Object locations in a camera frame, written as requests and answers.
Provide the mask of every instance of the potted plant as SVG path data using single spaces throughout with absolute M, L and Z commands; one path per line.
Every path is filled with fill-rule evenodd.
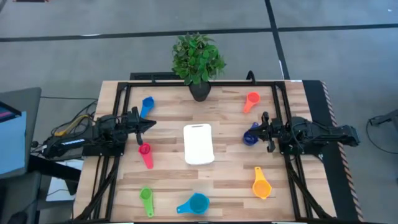
M 206 35 L 187 34 L 178 37 L 177 44 L 173 46 L 172 70 L 184 79 L 193 98 L 199 102 L 204 101 L 210 92 L 208 80 L 223 73 L 226 65 L 217 47 L 209 42 L 214 40 Z

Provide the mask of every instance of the table leg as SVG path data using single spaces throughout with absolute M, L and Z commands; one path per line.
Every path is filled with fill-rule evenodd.
M 37 170 L 43 175 L 57 177 L 65 181 L 79 182 L 80 170 L 57 164 L 38 156 L 30 155 L 28 169 L 29 172 Z

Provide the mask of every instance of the green measuring cup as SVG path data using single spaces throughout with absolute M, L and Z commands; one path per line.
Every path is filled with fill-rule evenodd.
M 154 205 L 152 203 L 152 190 L 148 187 L 143 187 L 139 192 L 139 198 L 141 198 L 144 203 L 144 208 L 149 218 L 153 217 L 154 214 Z

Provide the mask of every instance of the dark blue measuring cup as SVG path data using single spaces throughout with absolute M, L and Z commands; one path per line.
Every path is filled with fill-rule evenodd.
M 258 126 L 259 126 L 259 124 L 257 122 L 254 122 L 250 129 L 256 128 Z M 243 143 L 247 146 L 252 146 L 255 143 L 257 143 L 258 141 L 259 141 L 259 138 L 257 136 L 249 134 L 248 132 L 245 132 L 243 134 Z

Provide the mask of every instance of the wooden tabletop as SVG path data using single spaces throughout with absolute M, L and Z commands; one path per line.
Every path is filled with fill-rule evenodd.
M 285 83 L 292 116 L 311 120 L 303 84 Z M 116 81 L 103 82 L 96 117 L 112 113 L 117 84 Z M 244 114 L 243 105 L 250 91 L 257 91 L 261 102 Z M 264 111 L 269 112 L 270 118 L 276 117 L 270 87 L 213 86 L 206 101 L 200 103 L 193 100 L 185 86 L 133 87 L 129 108 L 137 106 L 140 111 L 142 100 L 148 96 L 154 97 L 155 108 L 147 119 L 156 120 L 157 124 L 142 138 L 152 146 L 154 168 L 146 168 L 137 151 L 135 135 L 131 134 L 119 165 L 112 222 L 294 220 L 283 157 L 278 150 L 268 153 L 267 142 L 260 140 L 251 147 L 242 143 L 243 133 L 253 122 L 261 122 Z M 279 99 L 284 111 L 280 93 Z M 215 161 L 205 166 L 190 166 L 184 160 L 183 127 L 201 123 L 211 125 Z M 88 157 L 84 161 L 74 204 L 76 215 L 91 200 L 97 160 L 97 157 Z M 302 163 L 309 191 L 326 212 L 335 216 L 323 164 L 314 156 L 302 156 Z M 262 167 L 272 186 L 266 200 L 255 197 L 251 189 L 255 166 Z M 153 218 L 146 217 L 139 198 L 143 186 L 150 187 L 154 193 Z M 177 214 L 177 206 L 185 203 L 194 192 L 201 192 L 210 199 L 205 215 Z M 298 189 L 297 192 L 304 217 L 302 196 Z M 104 217 L 107 196 L 106 192 L 101 217 Z

